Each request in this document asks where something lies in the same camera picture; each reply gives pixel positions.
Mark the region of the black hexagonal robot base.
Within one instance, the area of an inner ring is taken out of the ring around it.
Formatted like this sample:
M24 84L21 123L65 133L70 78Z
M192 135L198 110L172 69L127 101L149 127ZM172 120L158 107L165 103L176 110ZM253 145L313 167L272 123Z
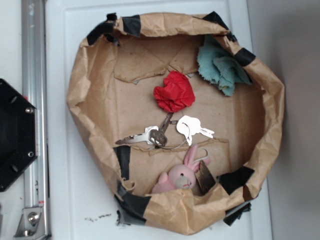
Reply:
M0 80L0 191L5 192L36 154L36 108Z

